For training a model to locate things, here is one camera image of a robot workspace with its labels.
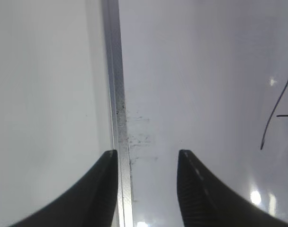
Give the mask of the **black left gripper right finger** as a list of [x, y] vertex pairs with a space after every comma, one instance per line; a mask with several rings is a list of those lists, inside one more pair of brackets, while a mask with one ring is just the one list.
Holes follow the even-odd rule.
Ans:
[[287, 227], [220, 181], [190, 150], [180, 150], [177, 196], [186, 227]]

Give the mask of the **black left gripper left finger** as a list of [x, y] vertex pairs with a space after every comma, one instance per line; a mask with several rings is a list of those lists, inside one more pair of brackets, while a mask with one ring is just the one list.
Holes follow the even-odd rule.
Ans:
[[70, 189], [16, 227], [110, 227], [118, 191], [116, 150], [102, 154]]

